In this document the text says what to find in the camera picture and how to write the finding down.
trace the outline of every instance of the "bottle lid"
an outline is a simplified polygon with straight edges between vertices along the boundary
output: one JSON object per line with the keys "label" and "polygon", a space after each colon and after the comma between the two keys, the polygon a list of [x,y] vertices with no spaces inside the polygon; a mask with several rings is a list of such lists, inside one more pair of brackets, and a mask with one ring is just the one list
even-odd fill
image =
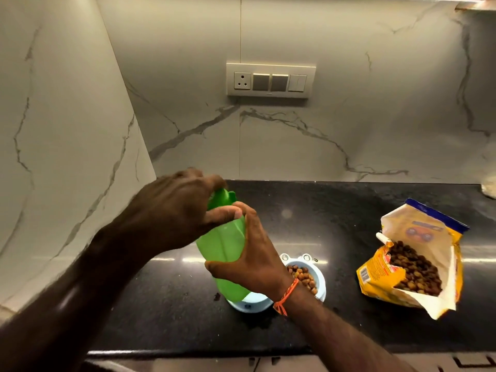
{"label": "bottle lid", "polygon": [[219,189],[210,196],[210,199],[208,200],[207,209],[212,210],[219,206],[232,205],[236,201],[237,201],[236,194],[233,191],[229,192],[224,188]]}

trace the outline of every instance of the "person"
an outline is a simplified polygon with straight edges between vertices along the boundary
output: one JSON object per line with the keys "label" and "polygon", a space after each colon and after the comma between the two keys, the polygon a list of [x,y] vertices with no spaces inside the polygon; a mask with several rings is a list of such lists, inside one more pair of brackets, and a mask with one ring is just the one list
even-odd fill
{"label": "person", "polygon": [[[145,185],[63,275],[0,328],[0,369],[77,370],[120,293],[147,261],[243,214],[246,242],[240,258],[206,261],[205,267],[215,278],[281,300],[294,278],[255,210],[236,202],[207,211],[210,195],[224,187],[220,176],[203,176],[194,168]],[[283,308],[329,370],[413,371],[329,311],[301,284],[295,285]]]}

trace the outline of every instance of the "granite countertop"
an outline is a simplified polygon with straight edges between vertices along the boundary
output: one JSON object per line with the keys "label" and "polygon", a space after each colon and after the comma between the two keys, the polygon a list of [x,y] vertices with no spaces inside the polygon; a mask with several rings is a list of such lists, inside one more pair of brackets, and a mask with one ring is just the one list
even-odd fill
{"label": "granite countertop", "polygon": [[[396,353],[496,350],[496,201],[477,185],[230,181],[254,207],[279,253],[310,253],[325,276],[325,306]],[[381,216],[412,197],[469,225],[456,312],[425,311],[361,294],[356,269],[380,246]],[[131,281],[91,357],[236,357],[308,354],[287,318],[239,313],[221,298],[195,245],[157,256]]]}

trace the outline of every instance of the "bracelet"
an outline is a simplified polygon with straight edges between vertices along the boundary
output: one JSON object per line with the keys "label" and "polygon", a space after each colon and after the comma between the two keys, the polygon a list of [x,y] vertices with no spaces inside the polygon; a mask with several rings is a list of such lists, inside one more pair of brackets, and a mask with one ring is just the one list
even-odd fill
{"label": "bracelet", "polygon": [[288,313],[286,313],[286,310],[284,309],[282,304],[284,304],[286,299],[288,299],[289,295],[291,295],[291,293],[293,292],[294,288],[296,287],[296,285],[298,284],[299,281],[300,280],[298,278],[295,278],[293,283],[291,284],[291,286],[289,286],[286,293],[282,296],[282,299],[277,301],[276,303],[274,303],[273,308],[277,311],[277,313],[282,314],[284,316],[288,315]]}

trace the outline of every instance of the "marble backsplash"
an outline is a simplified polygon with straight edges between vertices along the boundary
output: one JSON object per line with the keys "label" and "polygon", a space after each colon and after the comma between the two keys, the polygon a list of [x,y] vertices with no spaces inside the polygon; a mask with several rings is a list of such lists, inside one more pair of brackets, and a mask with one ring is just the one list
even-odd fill
{"label": "marble backsplash", "polygon": [[154,180],[95,0],[0,0],[0,306],[19,310]]}
{"label": "marble backsplash", "polygon": [[[496,172],[496,15],[412,0],[97,0],[157,175],[475,183]],[[225,63],[315,64],[306,102]]]}

